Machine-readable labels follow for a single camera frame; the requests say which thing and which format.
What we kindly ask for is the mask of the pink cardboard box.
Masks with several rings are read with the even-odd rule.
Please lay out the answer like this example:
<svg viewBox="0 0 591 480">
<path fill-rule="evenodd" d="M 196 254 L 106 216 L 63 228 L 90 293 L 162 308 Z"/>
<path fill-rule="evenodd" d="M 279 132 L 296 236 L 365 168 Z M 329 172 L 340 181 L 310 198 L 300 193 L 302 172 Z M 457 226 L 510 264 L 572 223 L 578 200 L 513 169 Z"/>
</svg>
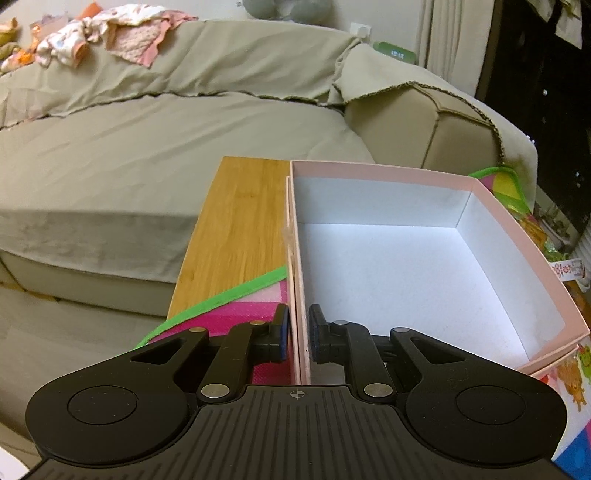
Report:
<svg viewBox="0 0 591 480">
<path fill-rule="evenodd" d="M 588 334 L 563 283 L 477 179 L 376 164 L 294 161 L 287 177 L 294 379 L 311 358 L 308 307 L 376 335 L 408 327 L 541 376 Z"/>
</svg>

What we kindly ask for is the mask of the beige sofa with cover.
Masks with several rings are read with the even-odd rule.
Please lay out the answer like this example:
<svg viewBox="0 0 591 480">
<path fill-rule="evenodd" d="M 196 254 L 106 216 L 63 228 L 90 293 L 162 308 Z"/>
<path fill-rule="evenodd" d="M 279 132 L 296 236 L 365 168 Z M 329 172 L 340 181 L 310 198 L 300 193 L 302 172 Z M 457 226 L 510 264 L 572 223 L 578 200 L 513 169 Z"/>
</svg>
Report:
<svg viewBox="0 0 591 480">
<path fill-rule="evenodd" d="M 226 156 L 506 165 L 536 195 L 533 143 L 432 72 L 337 30 L 192 21 L 147 68 L 94 48 L 2 76 L 2 284 L 164 315 Z"/>
</svg>

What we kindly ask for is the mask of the colourful cartoon play mat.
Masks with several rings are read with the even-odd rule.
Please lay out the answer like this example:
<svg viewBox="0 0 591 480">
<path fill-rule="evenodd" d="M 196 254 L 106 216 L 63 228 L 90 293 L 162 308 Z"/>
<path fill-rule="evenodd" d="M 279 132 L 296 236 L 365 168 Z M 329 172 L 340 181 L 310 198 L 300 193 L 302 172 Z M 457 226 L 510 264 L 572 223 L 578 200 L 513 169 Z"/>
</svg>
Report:
<svg viewBox="0 0 591 480">
<path fill-rule="evenodd" d="M 490 167 L 472 175 L 527 226 L 535 224 L 524 202 L 516 172 Z M 212 336 L 249 320 L 269 320 L 274 308 L 287 301 L 287 269 L 277 268 L 198 303 L 164 321 L 139 342 L 144 346 L 190 327 L 204 327 Z M 590 339 L 539 377 L 554 388 L 569 407 L 568 428 L 555 463 L 575 479 L 590 477 Z"/>
</svg>

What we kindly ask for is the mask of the green digital clock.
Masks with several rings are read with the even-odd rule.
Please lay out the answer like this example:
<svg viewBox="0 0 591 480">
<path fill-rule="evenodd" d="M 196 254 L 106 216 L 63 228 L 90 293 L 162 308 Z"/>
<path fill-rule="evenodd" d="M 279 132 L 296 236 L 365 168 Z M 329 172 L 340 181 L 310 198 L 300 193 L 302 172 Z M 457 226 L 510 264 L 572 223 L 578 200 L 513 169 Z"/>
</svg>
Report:
<svg viewBox="0 0 591 480">
<path fill-rule="evenodd" d="M 394 45 L 386 41 L 376 41 L 373 43 L 373 48 L 376 51 L 394 59 L 413 65 L 417 64 L 417 55 L 415 52 L 398 45 Z"/>
</svg>

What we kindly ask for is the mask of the beige curtain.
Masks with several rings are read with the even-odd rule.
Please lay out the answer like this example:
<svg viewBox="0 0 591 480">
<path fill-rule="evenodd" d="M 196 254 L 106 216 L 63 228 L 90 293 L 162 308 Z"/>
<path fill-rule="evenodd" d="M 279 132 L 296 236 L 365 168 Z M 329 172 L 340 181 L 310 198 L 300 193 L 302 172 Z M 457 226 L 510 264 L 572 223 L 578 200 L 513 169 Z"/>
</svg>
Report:
<svg viewBox="0 0 591 480">
<path fill-rule="evenodd" d="M 418 42 L 419 65 L 474 96 L 494 6 L 493 0 L 425 1 Z"/>
</svg>

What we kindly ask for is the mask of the grey neck pillow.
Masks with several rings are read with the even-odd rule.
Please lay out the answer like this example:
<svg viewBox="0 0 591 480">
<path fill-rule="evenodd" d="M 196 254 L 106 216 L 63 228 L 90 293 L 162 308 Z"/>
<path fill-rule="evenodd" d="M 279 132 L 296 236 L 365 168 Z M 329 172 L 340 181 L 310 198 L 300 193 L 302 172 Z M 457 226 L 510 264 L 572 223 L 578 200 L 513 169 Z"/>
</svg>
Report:
<svg viewBox="0 0 591 480">
<path fill-rule="evenodd" d="M 252 18 L 320 25 L 332 11 L 331 0 L 243 0 L 242 7 Z"/>
</svg>

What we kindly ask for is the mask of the pink baby clothes pile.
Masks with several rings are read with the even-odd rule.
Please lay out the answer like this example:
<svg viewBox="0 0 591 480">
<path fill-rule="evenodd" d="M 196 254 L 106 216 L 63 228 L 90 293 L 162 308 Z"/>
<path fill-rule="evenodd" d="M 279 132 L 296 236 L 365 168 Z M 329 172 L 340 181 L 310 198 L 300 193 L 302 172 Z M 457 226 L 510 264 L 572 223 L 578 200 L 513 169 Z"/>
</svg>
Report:
<svg viewBox="0 0 591 480">
<path fill-rule="evenodd" d="M 163 6 L 131 3 L 104 9 L 93 2 L 73 19 L 46 17 L 31 24 L 31 44 L 23 48 L 16 41 L 20 25 L 12 18 L 1 24 L 1 72 L 33 63 L 46 68 L 53 61 L 75 68 L 94 44 L 120 59 L 149 68 L 167 33 L 195 19 Z"/>
</svg>

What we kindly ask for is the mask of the white wall socket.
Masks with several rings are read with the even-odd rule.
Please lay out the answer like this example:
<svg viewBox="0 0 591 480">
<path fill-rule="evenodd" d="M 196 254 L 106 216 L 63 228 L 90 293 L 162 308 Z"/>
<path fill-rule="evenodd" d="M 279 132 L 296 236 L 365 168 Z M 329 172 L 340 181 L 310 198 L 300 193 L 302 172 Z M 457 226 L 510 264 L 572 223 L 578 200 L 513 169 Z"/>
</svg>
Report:
<svg viewBox="0 0 591 480">
<path fill-rule="evenodd" d="M 359 22 L 352 22 L 349 24 L 349 32 L 362 40 L 368 40 L 370 34 L 372 34 L 372 27 Z"/>
</svg>

